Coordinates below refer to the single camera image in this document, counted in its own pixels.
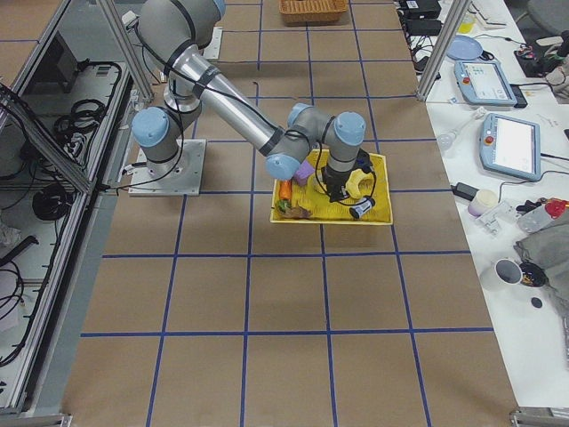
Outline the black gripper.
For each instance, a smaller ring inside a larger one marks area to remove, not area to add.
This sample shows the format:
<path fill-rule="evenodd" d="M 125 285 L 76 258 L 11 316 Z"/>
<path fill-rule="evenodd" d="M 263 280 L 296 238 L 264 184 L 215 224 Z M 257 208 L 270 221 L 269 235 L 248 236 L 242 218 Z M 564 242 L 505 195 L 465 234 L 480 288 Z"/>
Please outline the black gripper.
<path fill-rule="evenodd" d="M 346 184 L 351 175 L 351 171 L 338 172 L 330 166 L 323 168 L 323 179 L 326 187 L 326 194 L 331 203 L 341 202 L 349 198 Z"/>

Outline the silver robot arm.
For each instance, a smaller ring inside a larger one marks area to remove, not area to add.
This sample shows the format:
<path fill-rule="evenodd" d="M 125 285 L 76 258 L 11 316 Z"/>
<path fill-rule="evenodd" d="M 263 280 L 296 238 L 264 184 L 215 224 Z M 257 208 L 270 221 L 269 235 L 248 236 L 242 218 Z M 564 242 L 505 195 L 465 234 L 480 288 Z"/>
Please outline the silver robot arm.
<path fill-rule="evenodd" d="M 268 173 L 278 180 L 291 179 L 313 148 L 327 146 L 328 159 L 318 177 L 331 202 L 347 199 L 365 120 L 356 112 L 333 116 L 297 103 L 286 127 L 272 123 L 201 53 L 225 11 L 222 1 L 143 4 L 135 34 L 168 78 L 165 100 L 174 107 L 184 101 L 192 108 L 205 103 L 266 158 Z"/>

